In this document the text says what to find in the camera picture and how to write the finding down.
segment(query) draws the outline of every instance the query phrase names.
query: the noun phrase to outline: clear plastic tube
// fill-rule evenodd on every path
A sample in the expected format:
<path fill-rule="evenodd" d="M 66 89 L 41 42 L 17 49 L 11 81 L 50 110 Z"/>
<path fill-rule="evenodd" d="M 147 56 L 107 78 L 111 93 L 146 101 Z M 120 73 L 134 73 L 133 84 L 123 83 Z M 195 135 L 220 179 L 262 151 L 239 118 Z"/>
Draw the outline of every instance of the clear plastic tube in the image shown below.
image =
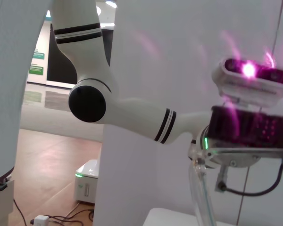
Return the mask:
<path fill-rule="evenodd" d="M 206 183 L 206 168 L 201 159 L 189 167 L 190 189 L 199 226 L 216 226 L 211 198 Z"/>

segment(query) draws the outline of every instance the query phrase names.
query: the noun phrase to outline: wooden floor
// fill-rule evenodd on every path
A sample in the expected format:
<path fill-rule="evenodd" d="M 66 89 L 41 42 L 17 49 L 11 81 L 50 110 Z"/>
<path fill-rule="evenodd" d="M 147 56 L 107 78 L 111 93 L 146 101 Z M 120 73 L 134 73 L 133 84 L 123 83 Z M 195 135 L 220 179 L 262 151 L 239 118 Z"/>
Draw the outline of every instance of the wooden floor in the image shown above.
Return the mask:
<path fill-rule="evenodd" d="M 20 130 L 12 177 L 15 200 L 27 225 L 38 215 L 66 216 L 77 206 L 73 199 L 75 171 L 88 160 L 97 159 L 100 149 L 99 142 Z M 73 213 L 89 208 L 80 204 Z M 92 225 L 88 212 L 75 219 L 83 220 L 86 226 Z M 24 225 L 15 207 L 9 216 L 9 225 Z"/>

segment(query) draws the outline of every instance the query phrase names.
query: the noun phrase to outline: ceiling light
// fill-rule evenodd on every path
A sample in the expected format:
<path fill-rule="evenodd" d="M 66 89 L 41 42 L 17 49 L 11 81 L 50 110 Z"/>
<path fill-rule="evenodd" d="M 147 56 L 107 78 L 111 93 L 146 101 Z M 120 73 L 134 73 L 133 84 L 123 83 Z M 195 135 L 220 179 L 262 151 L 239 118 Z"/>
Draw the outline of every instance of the ceiling light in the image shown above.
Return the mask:
<path fill-rule="evenodd" d="M 49 11 L 49 10 L 47 10 L 46 17 L 51 18 L 51 16 L 50 16 L 50 11 Z"/>
<path fill-rule="evenodd" d="M 102 10 L 100 9 L 100 7 L 96 7 L 96 11 L 98 12 L 98 16 L 101 14 Z"/>
<path fill-rule="evenodd" d="M 112 2 L 112 1 L 106 1 L 106 4 L 112 6 L 113 8 L 117 7 L 116 3 Z"/>
<path fill-rule="evenodd" d="M 100 27 L 103 28 L 103 27 L 114 27 L 114 23 L 101 23 L 100 24 Z"/>

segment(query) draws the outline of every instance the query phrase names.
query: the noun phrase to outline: power adapter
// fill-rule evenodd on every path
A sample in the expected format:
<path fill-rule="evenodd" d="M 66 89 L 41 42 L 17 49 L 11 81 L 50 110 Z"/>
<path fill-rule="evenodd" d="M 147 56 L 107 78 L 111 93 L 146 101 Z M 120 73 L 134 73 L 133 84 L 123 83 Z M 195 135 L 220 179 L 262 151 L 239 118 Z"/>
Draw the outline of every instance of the power adapter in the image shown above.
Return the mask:
<path fill-rule="evenodd" d="M 39 215 L 33 220 L 33 226 L 48 226 L 49 217 L 44 215 Z"/>

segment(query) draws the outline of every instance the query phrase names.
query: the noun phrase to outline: power cord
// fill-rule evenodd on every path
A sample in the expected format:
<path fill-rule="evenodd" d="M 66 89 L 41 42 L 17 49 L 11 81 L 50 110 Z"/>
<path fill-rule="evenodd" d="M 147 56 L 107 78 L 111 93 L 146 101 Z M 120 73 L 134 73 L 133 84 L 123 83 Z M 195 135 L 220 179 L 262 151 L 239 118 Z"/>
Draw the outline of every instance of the power cord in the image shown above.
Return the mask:
<path fill-rule="evenodd" d="M 25 217 L 24 217 L 22 211 L 20 210 L 20 208 L 18 207 L 15 199 L 14 199 L 14 204 L 15 204 L 16 208 L 18 209 L 18 211 L 20 212 L 21 216 L 22 216 L 22 219 L 24 221 L 24 225 L 27 226 L 26 221 L 25 221 Z"/>
<path fill-rule="evenodd" d="M 244 196 L 249 196 L 249 197 L 262 196 L 262 195 L 265 195 L 267 193 L 270 193 L 271 191 L 273 191 L 279 185 L 279 183 L 281 181 L 282 173 L 283 173 L 283 160 L 281 162 L 281 165 L 280 165 L 280 168 L 279 168 L 279 172 L 278 172 L 278 176 L 277 176 L 277 179 L 276 179 L 275 183 L 270 188 L 268 188 L 268 189 L 266 189 L 265 191 L 262 191 L 262 192 L 246 193 L 246 192 L 236 191 L 236 190 L 233 190 L 231 188 L 228 188 L 226 186 L 225 182 L 223 182 L 223 181 L 219 182 L 218 188 L 221 191 L 227 191 L 227 192 L 230 192 L 230 193 L 233 193 L 233 194 L 237 194 L 237 195 L 244 195 Z"/>
<path fill-rule="evenodd" d="M 73 219 L 76 215 L 82 213 L 82 212 L 85 212 L 85 211 L 89 211 L 89 215 L 88 215 L 88 218 L 91 222 L 93 222 L 93 215 L 94 215 L 94 209 L 87 209 L 87 210 L 82 210 L 82 211 L 79 211 L 77 212 L 76 214 L 70 216 L 70 217 L 63 217 L 63 216 L 50 216 L 50 215 L 46 215 L 47 217 L 51 218 L 51 219 L 54 219 L 53 221 L 51 221 L 52 223 L 55 223 L 55 224 L 59 224 L 59 225 L 62 225 L 64 226 L 64 224 L 62 222 L 71 222 L 71 223 L 79 223 L 81 224 L 81 226 L 84 226 L 84 223 L 80 220 L 71 220 Z"/>

